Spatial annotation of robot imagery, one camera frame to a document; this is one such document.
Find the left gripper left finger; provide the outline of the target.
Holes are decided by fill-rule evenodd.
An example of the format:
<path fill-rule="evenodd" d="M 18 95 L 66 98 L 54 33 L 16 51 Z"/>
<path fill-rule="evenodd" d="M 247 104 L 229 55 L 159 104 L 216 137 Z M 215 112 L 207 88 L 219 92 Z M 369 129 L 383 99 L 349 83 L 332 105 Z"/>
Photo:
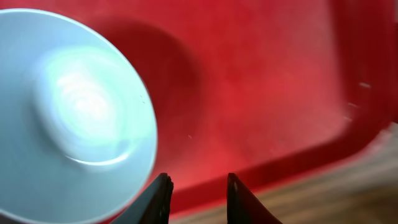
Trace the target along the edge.
<path fill-rule="evenodd" d="M 161 173 L 111 224 L 168 224 L 174 183 Z"/>

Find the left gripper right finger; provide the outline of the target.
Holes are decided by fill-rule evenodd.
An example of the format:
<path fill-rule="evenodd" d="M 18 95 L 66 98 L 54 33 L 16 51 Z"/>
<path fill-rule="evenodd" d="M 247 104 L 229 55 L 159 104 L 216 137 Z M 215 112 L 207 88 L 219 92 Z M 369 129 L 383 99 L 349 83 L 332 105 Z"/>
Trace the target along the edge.
<path fill-rule="evenodd" d="M 227 180 L 228 224 L 282 224 L 234 173 Z"/>

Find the light blue bowl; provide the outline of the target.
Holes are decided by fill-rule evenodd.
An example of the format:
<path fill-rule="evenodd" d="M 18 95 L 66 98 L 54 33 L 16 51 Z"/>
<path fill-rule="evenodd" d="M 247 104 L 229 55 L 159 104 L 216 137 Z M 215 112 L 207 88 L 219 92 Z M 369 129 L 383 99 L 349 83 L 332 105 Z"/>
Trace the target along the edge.
<path fill-rule="evenodd" d="M 59 14 L 1 11 L 1 215 L 101 222 L 140 192 L 156 150 L 146 86 L 113 44 Z"/>

